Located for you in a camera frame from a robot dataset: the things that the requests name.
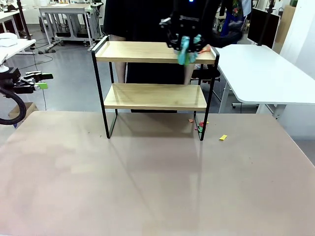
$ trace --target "black metal frame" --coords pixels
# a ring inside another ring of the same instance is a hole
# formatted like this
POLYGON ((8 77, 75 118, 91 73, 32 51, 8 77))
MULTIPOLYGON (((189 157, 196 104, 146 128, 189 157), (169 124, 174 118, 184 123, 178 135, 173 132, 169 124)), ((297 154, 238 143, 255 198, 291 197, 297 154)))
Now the black metal frame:
MULTIPOLYGON (((99 72, 98 72, 98 66, 97 66, 97 61, 96 61, 96 53, 100 50, 101 46, 103 46, 106 41, 109 40, 108 36, 105 36, 99 43, 97 43, 91 50, 92 53, 92 60, 93 60, 93 66, 94 66, 94 71, 95 71, 95 77, 96 77, 96 83, 97 83, 97 89, 98 89, 98 95, 99 95, 99 100, 100 100, 100 106, 102 108, 102 113, 103 113, 103 120, 104 120, 104 125, 105 125, 105 131, 106 131, 106 137, 110 139, 110 136, 113 133, 113 129, 115 126, 115 122, 117 119, 118 111, 115 109, 115 118, 112 121, 112 124, 110 128, 108 129, 108 124, 107 124, 107 117, 106 117, 106 111, 105 111, 105 106, 104 106, 104 100, 103 100, 103 92, 102 92, 102 87, 100 84, 100 79, 99 79, 99 72)), ((112 63, 109 63, 109 70, 110 70, 110 77, 112 80, 112 84, 114 83, 114 75, 113 75, 113 66, 112 63)))
MULTIPOLYGON (((211 49, 215 52, 216 54, 216 60, 215 60, 215 63, 213 65, 213 67, 215 69, 218 68, 218 64, 219 64, 219 57, 220 57, 220 54, 219 52, 216 50, 216 48, 213 48, 211 47, 211 49)), ((198 80, 198 85, 201 84, 201 78, 199 78, 198 80)), ((212 93, 213 93, 213 87, 215 85, 215 78, 211 78, 211 82, 210 82, 210 89, 209 89, 209 96, 208 96, 208 101, 207 101, 207 108, 206 108, 206 111, 205 111, 205 118, 203 120, 203 127, 202 127, 202 132, 200 133, 198 130, 198 135, 199 135, 199 139, 200 141, 203 141, 203 138, 205 136, 205 132, 206 132, 206 127, 207 127, 207 120, 208 120, 208 114, 209 114, 209 109, 210 109, 210 103, 211 103, 211 98, 212 98, 212 93)), ((194 120, 195 120, 195 124, 196 126, 198 127, 199 125, 199 122, 197 120, 197 117, 196 117, 196 111, 193 112, 193 117, 194 117, 194 120)))
POLYGON ((271 3, 269 4, 266 21, 265 21, 265 24, 264 24, 264 28, 262 28, 261 36, 260 36, 260 39, 259 39, 259 42, 258 42, 257 46, 261 46, 261 44, 262 44, 262 40, 264 38, 266 29, 267 29, 267 26, 268 26, 268 22, 269 22, 269 18, 270 18, 271 12, 272 12, 272 8, 274 6, 275 6, 275 0, 272 0, 271 3))
MULTIPOLYGON (((117 109, 115 109, 115 114, 116 115, 115 115, 115 117, 114 117, 114 119, 112 121, 112 124, 111 124, 110 128, 108 128, 106 111, 105 111, 105 106, 104 106, 103 92, 102 92, 102 87, 101 87, 100 78, 99 78, 99 72, 98 72, 98 66, 97 66, 97 61, 96 61, 96 56, 95 56, 96 53, 100 50, 100 48, 108 40, 109 40, 109 37, 105 36, 99 43, 97 43, 92 48, 91 53, 92 53, 92 60, 93 60, 93 66, 94 66, 94 71, 95 71, 98 95, 99 95, 99 100, 100 100, 100 104, 101 104, 101 108, 102 108, 103 120, 104 120, 105 131, 106 131, 106 137, 108 139, 110 139, 110 137, 112 136, 112 133, 113 133, 113 129, 114 129, 115 123, 116 123, 118 111, 117 111, 117 109)), ((213 67, 215 69, 217 69, 220 55, 219 55, 218 51, 215 48, 212 48, 212 50, 216 54, 216 60, 215 60, 215 64, 213 65, 213 67)), ((112 84, 113 84, 114 83, 114 74, 113 74, 113 65, 112 65, 111 62, 109 62, 109 71, 110 71, 110 78, 111 78, 111 81, 112 81, 112 84)), ((205 131, 206 131, 207 119, 208 119, 208 113, 209 113, 209 109, 210 109, 210 103, 211 103, 211 97, 212 97, 212 93, 213 93, 214 83, 215 83, 215 78, 211 78, 209 97, 208 97, 208 101, 207 101, 207 108, 206 108, 206 111, 205 111, 205 118, 204 118, 204 122, 203 122, 203 128, 202 128, 202 132, 201 133, 198 131, 199 139, 201 141, 203 141, 203 138, 204 138, 204 135, 205 135, 205 131)), ((201 78, 199 78, 199 80, 198 80, 198 85, 200 85, 200 84, 201 84, 201 78)), ((196 125, 198 125, 199 123, 196 120, 196 111, 193 112, 193 116, 194 116, 194 120, 196 122, 196 125)))

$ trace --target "teal object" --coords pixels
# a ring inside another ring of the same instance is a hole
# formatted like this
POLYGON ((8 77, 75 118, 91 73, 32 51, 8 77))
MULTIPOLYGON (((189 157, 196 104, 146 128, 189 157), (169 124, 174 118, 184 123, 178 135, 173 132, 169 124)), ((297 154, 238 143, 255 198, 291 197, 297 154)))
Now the teal object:
MULTIPOLYGON (((198 43, 200 41, 201 35, 197 35, 193 39, 193 43, 198 43)), ((188 65, 189 63, 194 63, 196 61, 196 58, 198 57, 198 53, 188 53, 188 47, 189 47, 189 40, 190 38, 188 36, 182 37, 181 42, 181 51, 178 53, 177 61, 179 65, 188 65)))
POLYGON ((189 47, 189 37, 183 36, 181 42, 181 51, 178 53, 177 61, 179 65, 187 65, 189 61, 187 61, 187 50, 189 47))

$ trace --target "green object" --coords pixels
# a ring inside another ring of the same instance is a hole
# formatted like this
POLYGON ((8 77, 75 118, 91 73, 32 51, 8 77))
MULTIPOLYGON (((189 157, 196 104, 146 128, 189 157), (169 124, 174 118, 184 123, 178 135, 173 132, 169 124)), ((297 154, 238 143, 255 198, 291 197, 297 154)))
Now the green object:
POLYGON ((291 0, 290 1, 290 6, 296 6, 298 0, 291 0))
POLYGON ((186 57, 185 65, 189 65, 189 54, 186 53, 185 57, 186 57))
POLYGON ((40 89, 48 89, 48 85, 46 83, 36 83, 35 85, 39 86, 40 89))

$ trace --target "cardboard box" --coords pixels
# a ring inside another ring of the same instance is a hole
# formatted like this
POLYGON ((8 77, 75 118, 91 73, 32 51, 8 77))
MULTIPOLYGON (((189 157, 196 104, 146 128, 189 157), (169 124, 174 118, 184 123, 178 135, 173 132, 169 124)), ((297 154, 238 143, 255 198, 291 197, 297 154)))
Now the cardboard box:
MULTIPOLYGON (((14 128, 19 127, 19 126, 25 121, 25 119, 26 119, 32 112, 38 111, 38 108, 36 107, 35 103, 33 103, 33 102, 26 102, 26 103, 25 103, 25 106, 26 106, 26 116, 25 116, 25 118, 24 118, 22 121, 20 121, 20 122, 17 123, 17 124, 14 124, 14 125, 13 125, 14 128)), ((20 113, 20 108, 19 108, 18 105, 16 105, 16 106, 10 111, 10 113, 9 113, 8 115, 9 115, 9 117, 10 117, 11 119, 14 119, 14 118, 16 118, 16 117, 19 115, 19 113, 20 113)))

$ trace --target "green tag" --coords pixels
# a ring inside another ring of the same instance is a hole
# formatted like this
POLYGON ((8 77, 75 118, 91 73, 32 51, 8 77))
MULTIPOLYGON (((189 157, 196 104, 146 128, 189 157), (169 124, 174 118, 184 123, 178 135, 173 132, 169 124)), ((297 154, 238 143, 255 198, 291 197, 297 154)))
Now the green tag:
POLYGON ((189 65, 189 53, 185 54, 185 65, 189 65))
POLYGON ((40 89, 48 89, 48 85, 46 83, 36 83, 35 85, 38 85, 40 89))

